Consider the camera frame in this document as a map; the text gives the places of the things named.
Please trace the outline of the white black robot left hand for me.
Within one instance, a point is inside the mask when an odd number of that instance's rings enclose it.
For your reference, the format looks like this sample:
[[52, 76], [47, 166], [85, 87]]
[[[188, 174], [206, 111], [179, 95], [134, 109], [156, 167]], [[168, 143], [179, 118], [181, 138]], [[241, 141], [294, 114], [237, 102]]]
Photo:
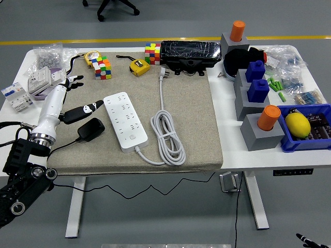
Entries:
[[67, 125], [75, 123], [90, 116], [103, 105], [103, 101], [98, 100], [88, 105], [76, 107], [63, 114], [61, 113], [67, 90], [81, 86], [74, 81], [82, 78], [82, 75], [67, 77], [47, 95], [40, 112], [38, 125], [31, 131], [29, 138], [31, 141], [35, 143], [46, 142], [48, 146], [51, 146], [56, 140], [56, 126], [61, 121]]

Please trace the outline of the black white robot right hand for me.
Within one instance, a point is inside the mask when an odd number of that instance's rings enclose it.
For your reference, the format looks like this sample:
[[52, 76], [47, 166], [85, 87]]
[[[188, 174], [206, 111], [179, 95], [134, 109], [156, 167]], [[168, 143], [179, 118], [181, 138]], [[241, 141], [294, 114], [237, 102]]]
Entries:
[[309, 248], [321, 248], [321, 246], [315, 242], [313, 242], [312, 240], [306, 238], [305, 236], [296, 233], [296, 237], [298, 239], [300, 239], [304, 244], [303, 247], [309, 247]]

